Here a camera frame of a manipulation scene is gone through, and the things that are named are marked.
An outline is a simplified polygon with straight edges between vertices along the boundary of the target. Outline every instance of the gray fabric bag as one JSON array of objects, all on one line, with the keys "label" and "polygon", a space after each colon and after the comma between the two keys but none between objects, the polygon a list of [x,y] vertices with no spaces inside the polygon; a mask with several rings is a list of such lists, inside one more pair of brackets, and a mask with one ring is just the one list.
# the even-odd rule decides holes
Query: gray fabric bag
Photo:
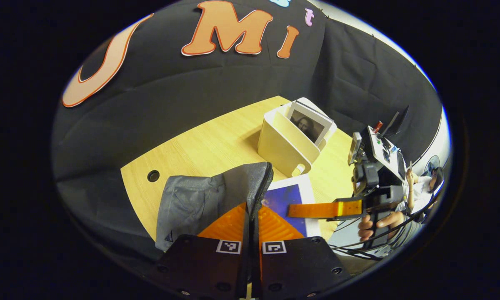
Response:
[{"label": "gray fabric bag", "polygon": [[272,179],[269,162],[240,165],[213,177],[170,176],[159,206],[155,247],[166,251],[179,235],[198,235],[245,201],[252,220]]}]

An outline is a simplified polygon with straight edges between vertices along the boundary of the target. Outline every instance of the white desk organizer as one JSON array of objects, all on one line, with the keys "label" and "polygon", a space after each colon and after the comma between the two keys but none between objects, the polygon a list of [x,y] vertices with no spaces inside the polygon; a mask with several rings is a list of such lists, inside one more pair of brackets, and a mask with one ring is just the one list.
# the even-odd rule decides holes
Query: white desk organizer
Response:
[{"label": "white desk organizer", "polygon": [[[305,97],[297,101],[326,115]],[[324,139],[316,146],[286,117],[291,104],[292,102],[282,105],[265,114],[257,143],[258,154],[287,177],[308,173],[337,130],[337,125],[333,123]]]}]

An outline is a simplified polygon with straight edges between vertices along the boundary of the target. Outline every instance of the white wall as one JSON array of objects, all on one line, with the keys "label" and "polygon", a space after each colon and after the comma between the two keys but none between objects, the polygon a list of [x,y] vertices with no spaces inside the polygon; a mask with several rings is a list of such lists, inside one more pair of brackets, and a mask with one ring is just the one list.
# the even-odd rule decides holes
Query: white wall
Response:
[{"label": "white wall", "polygon": [[[402,56],[408,59],[408,61],[410,61],[412,65],[414,65],[426,77],[426,79],[430,82],[431,86],[433,87],[431,80],[426,76],[422,68],[418,66],[418,63],[416,63],[410,55],[408,55],[402,48],[400,48],[400,46],[398,46],[395,42],[393,42],[391,39],[389,39],[387,36],[379,32],[378,30],[376,30],[374,27],[368,25],[364,21],[361,21],[357,17],[350,15],[348,12],[343,11],[341,8],[337,8],[324,1],[320,0],[308,0],[308,1],[311,2],[314,6],[321,8],[322,12],[325,15],[328,15],[331,19],[345,23],[347,25],[350,25],[352,27],[361,30],[362,32],[373,35],[378,40],[381,40],[385,44],[389,45],[391,48],[395,49],[398,53],[400,53]],[[415,172],[418,175],[421,175],[424,171],[424,168],[426,167],[427,162],[434,155],[439,156],[441,166],[445,165],[446,161],[448,160],[448,156],[450,155],[450,131],[448,129],[448,121],[446,120],[446,113],[444,111],[444,108],[441,109],[441,119],[439,122],[439,128],[437,130],[437,133],[435,133],[435,137],[433,138],[433,141],[431,142],[429,148],[425,151],[425,153],[422,154],[422,156],[417,161],[413,162],[412,166],[413,172]]]}]

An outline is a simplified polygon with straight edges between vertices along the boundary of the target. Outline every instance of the wooden table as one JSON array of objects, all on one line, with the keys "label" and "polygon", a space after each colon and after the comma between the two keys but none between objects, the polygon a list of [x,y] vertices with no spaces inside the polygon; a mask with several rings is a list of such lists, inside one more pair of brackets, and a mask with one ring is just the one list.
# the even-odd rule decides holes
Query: wooden table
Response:
[{"label": "wooden table", "polygon": [[[214,176],[246,163],[265,161],[258,155],[263,115],[282,104],[272,97],[214,118],[146,152],[120,169],[126,192],[139,220],[155,241],[157,215],[165,182],[172,175]],[[337,130],[309,171],[315,203],[351,197],[353,165],[347,164],[352,138]],[[159,172],[149,182],[148,173]],[[274,168],[273,181],[287,178]],[[338,222],[320,220],[321,235],[328,240]]]}]

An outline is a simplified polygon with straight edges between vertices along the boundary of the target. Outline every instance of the zipper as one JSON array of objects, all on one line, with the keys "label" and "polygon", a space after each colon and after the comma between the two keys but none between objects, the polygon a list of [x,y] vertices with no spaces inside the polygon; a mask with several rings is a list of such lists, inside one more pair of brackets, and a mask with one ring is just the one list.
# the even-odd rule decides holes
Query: zipper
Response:
[{"label": "zipper", "polygon": [[270,183],[273,182],[274,171],[273,164],[267,162],[267,168],[265,169],[265,178],[263,178],[259,190],[257,190],[256,197],[254,199],[254,207],[250,213],[250,222],[254,220],[256,213],[261,209],[261,200],[265,197],[265,192],[269,189]]}]

